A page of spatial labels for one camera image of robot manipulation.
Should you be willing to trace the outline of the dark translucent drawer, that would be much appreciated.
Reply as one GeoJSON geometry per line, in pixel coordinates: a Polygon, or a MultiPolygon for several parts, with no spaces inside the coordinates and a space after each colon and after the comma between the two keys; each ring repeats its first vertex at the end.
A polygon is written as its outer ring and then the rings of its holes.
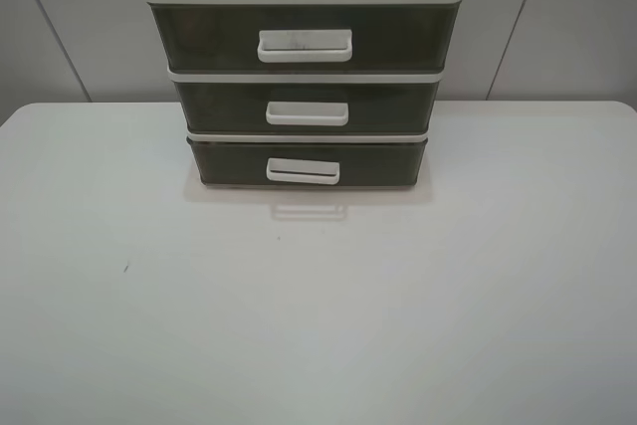
{"type": "Polygon", "coordinates": [[[436,83],[175,86],[188,129],[210,134],[420,134],[438,91],[436,83]]]}
{"type": "Polygon", "coordinates": [[[427,142],[188,144],[208,186],[360,189],[414,185],[427,142]]]}
{"type": "Polygon", "coordinates": [[[155,23],[174,73],[433,74],[444,69],[457,4],[159,5],[155,23]],[[345,62],[266,63],[265,31],[348,30],[345,62]]]}

